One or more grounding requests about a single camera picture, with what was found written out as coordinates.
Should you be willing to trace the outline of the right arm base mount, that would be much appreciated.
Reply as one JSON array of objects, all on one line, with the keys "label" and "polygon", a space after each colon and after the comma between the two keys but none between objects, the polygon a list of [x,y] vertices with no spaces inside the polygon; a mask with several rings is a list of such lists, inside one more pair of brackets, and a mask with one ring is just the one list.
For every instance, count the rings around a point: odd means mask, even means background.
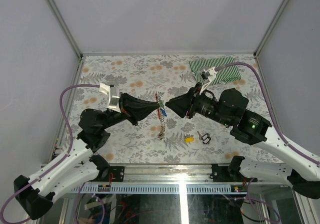
[{"label": "right arm base mount", "polygon": [[240,173],[240,165],[244,159],[234,156],[230,164],[212,164],[210,179],[213,182],[243,182],[245,177]]}]

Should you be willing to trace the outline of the blue key tag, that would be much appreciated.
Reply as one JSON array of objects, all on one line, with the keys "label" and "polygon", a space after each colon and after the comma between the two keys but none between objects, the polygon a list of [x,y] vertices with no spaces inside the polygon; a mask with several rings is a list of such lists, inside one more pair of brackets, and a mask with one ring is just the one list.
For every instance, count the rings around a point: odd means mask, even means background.
[{"label": "blue key tag", "polygon": [[167,117],[167,113],[166,113],[165,109],[161,108],[161,112],[165,117]]}]

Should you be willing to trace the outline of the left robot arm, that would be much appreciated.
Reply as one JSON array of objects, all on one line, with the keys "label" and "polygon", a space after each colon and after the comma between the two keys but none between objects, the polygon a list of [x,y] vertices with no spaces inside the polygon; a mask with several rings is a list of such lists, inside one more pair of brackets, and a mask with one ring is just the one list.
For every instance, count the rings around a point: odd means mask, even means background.
[{"label": "left robot arm", "polygon": [[109,180],[110,165],[97,153],[110,137],[106,129],[126,120],[137,125],[160,106],[127,93],[118,94],[114,103],[105,111],[82,111],[81,132],[68,149],[33,175],[14,180],[15,198],[30,219],[44,216],[61,196],[85,182]]}]

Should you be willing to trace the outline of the metal key holder red handle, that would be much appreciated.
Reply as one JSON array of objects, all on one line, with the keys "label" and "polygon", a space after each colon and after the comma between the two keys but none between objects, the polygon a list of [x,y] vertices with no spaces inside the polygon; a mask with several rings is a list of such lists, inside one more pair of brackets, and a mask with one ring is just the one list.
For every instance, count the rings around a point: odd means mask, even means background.
[{"label": "metal key holder red handle", "polygon": [[[161,100],[161,98],[160,98],[160,96],[158,95],[158,93],[157,92],[155,92],[155,100],[156,100],[156,102],[159,104],[159,101],[162,101]],[[158,119],[159,119],[159,121],[160,121],[160,124],[161,124],[161,126],[160,126],[160,132],[159,132],[159,134],[158,134],[158,139],[159,140],[162,140],[164,137],[165,137],[165,130],[166,130],[166,126],[165,126],[165,116],[162,114],[162,112],[161,112],[161,107],[160,107],[160,105],[159,105],[159,107],[158,107],[158,109],[157,109],[157,115],[158,115]]]}]

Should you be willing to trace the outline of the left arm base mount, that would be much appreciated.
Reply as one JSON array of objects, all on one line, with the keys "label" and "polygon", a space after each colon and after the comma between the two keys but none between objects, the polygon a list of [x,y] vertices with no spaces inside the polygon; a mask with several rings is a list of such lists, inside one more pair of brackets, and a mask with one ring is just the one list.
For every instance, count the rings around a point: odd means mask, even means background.
[{"label": "left arm base mount", "polygon": [[123,182],[124,181],[124,166],[111,166],[108,170],[105,170],[102,174],[94,179],[94,181],[105,181],[105,182]]}]

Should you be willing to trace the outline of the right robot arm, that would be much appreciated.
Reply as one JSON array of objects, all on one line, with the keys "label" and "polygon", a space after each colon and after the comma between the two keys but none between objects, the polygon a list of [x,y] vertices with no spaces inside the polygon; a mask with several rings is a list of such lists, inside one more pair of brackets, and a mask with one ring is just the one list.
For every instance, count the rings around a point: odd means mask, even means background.
[{"label": "right robot arm", "polygon": [[248,110],[248,99],[235,88],[224,90],[220,98],[209,98],[196,84],[183,95],[170,99],[166,106],[181,118],[199,114],[225,127],[241,143],[248,144],[276,156],[281,163],[254,161],[234,156],[227,168],[233,181],[256,178],[291,187],[295,192],[318,199],[320,158],[297,144],[281,139],[272,124],[262,116]]}]

